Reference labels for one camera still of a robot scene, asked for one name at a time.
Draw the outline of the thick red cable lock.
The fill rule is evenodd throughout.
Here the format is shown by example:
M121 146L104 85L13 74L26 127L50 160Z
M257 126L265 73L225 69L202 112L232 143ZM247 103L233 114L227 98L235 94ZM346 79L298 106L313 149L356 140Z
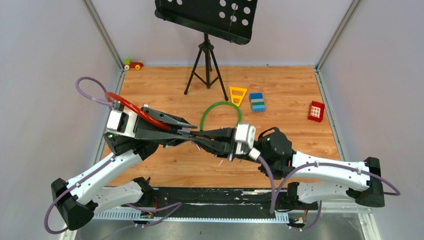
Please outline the thick red cable lock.
M134 105L133 103L128 101L127 99L123 98L122 96L120 96L116 93L110 92L110 91L107 91L104 94L104 96L109 102L113 102L113 101L119 102L121 105L130 109L131 111L136 113L139 117L141 117L142 119L144 119L145 121L147 121L151 125L158 127L158 128L160 128L160 129L162 129L166 132L170 131L171 127L168 124L160 122L159 120L151 117L146 112L144 112L142 109L140 109L139 107L137 107L136 105Z

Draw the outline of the green cable lock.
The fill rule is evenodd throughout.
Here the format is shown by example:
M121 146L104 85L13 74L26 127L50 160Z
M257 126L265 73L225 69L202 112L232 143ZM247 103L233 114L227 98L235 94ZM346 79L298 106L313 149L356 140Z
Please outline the green cable lock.
M204 113L203 113L203 115L202 115L202 117L201 117L201 119L200 119L200 126L199 126L199 130L200 131L203 131L204 130L204 124L205 124L205 120L206 120L206 117L207 117L207 115L209 114L209 112L212 110L212 109L214 109L214 108L216 108L216 107L218 107L218 106L222 106L222 105L226 105L226 106L231 106L231 107L233 107L235 110L236 110L236 112L237 112L237 123L239 124L239 123L241 123L242 122L242 112L241 112L241 110L240 110L240 108L237 106L237 105L235 105L234 103L232 103L232 102L228 102L228 101L219 101L219 102L216 102L216 103L214 103L214 104L212 104L212 105L210 105L205 111L204 111Z

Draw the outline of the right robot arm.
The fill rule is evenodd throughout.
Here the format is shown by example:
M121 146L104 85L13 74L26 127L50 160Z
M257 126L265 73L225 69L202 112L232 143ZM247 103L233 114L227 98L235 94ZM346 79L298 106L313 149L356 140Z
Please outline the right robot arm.
M338 161L312 156L292 148L292 142L277 127L255 136L256 128L242 123L234 128L192 131L193 142L219 158L247 160L260 164L258 169L272 180L283 180L272 195L291 178L315 179L315 183L291 182L287 185L286 204L298 209L303 204L324 200L354 200L358 205L382 208L385 194L380 160Z

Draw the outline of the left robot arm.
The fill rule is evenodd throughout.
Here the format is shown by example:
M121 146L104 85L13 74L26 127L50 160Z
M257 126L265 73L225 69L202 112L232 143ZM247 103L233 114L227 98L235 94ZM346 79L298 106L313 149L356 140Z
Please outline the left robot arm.
M83 173L51 183L53 202L44 218L46 230L58 233L48 224L53 208L64 220L66 230L74 231L89 223L96 214L114 207L135 203L149 206L154 201L154 190L143 177L116 187L106 185L146 160L160 145L178 146L185 142L190 129L194 128L195 125L184 118L146 105L135 110L113 109L103 134L111 153Z

